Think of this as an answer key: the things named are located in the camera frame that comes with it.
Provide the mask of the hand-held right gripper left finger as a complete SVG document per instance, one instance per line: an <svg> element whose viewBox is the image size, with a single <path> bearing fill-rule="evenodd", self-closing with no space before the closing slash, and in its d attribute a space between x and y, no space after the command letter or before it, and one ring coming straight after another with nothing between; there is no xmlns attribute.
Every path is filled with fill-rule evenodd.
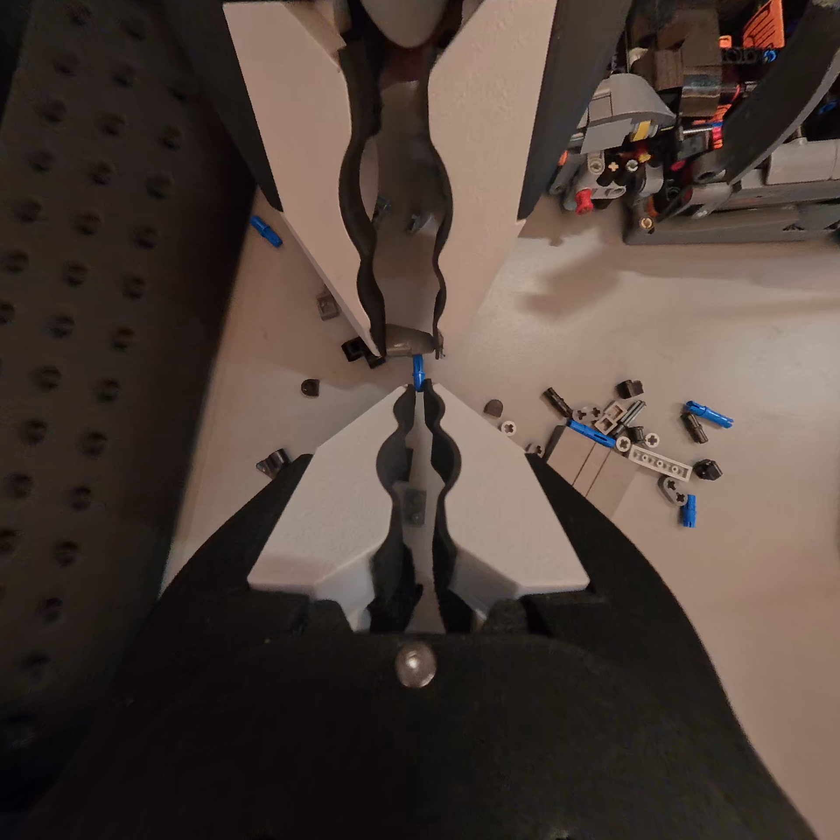
<svg viewBox="0 0 840 840"><path fill-rule="evenodd" d="M416 390L401 385L319 446L248 575L251 589L340 605L353 629L406 629L421 592L400 485Z"/></svg>

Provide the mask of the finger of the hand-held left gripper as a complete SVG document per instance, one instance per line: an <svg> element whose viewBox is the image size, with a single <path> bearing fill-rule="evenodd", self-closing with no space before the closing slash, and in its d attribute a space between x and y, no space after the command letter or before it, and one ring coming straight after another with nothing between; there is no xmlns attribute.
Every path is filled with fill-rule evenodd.
<svg viewBox="0 0 840 840"><path fill-rule="evenodd" d="M286 224L386 356L373 272L382 101L365 48L346 45L315 3L226 3L224 15Z"/></svg>
<svg viewBox="0 0 840 840"><path fill-rule="evenodd" d="M524 225L519 204L556 6L478 4L429 73L429 139L448 183L433 263L445 292L434 315L441 354L466 335Z"/></svg>

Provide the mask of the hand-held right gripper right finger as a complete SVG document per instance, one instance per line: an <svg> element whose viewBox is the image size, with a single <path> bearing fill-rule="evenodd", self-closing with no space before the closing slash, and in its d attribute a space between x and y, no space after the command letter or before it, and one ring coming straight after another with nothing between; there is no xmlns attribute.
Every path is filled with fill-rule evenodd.
<svg viewBox="0 0 840 840"><path fill-rule="evenodd" d="M443 487L433 535L437 608L447 634L524 596L582 592L589 575L531 458L440 384L423 385L431 465Z"/></svg>

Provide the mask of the scattered loose lego pieces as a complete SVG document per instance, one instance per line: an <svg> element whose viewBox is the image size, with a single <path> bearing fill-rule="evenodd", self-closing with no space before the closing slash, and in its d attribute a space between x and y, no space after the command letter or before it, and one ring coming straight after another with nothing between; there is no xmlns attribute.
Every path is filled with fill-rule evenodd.
<svg viewBox="0 0 840 840"><path fill-rule="evenodd" d="M696 497L688 492L689 481L693 475L698 475L700 469L694 469L690 465L683 464L675 459L669 458L664 453L656 448L652 448L652 444L657 443L658 437L655 434L648 434L644 443L641 445L635 442L626 434L623 436L613 436L613 433L608 432L608 424L617 419L621 407L617 404L609 405L603 409L598 416L594 425L585 424L578 421L577 413L572 413L569 419L566 419L561 425L565 425L588 438L602 444L608 448L616 448L616 450L628 457L630 462L640 469L647 469L655 473L659 478L659 483L664 490L670 491L670 497L673 504L681 505L681 517L684 526L693 528L696 525ZM511 429L512 422L502 420L500 423L500 431L505 435L511 437L515 431ZM546 468L548 470L548 477L552 480L560 477L552 468L548 466L543 457L533 450L526 453L532 459L540 458L541 465L535 465L539 470Z"/></svg>

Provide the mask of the lego car model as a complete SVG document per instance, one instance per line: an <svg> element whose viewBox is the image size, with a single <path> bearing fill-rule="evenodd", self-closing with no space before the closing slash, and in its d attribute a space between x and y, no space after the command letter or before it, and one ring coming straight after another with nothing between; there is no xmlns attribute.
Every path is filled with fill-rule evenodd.
<svg viewBox="0 0 840 840"><path fill-rule="evenodd" d="M628 245L838 238L838 2L628 2L545 192Z"/></svg>

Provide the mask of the black perforated board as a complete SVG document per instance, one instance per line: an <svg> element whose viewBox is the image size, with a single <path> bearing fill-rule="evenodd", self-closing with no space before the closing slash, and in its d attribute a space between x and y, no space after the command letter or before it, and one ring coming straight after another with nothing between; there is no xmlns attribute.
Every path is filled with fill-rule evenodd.
<svg viewBox="0 0 840 840"><path fill-rule="evenodd" d="M162 2L2 2L2 837L159 591L254 183Z"/></svg>

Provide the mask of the grey curved lego panel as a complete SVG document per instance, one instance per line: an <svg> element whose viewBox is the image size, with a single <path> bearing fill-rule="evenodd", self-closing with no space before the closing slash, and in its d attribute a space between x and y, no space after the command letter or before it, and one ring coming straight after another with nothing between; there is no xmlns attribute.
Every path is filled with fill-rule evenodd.
<svg viewBox="0 0 840 840"><path fill-rule="evenodd" d="M386 358L432 354L439 359L442 352L441 342L430 332L389 322L385 325Z"/></svg>

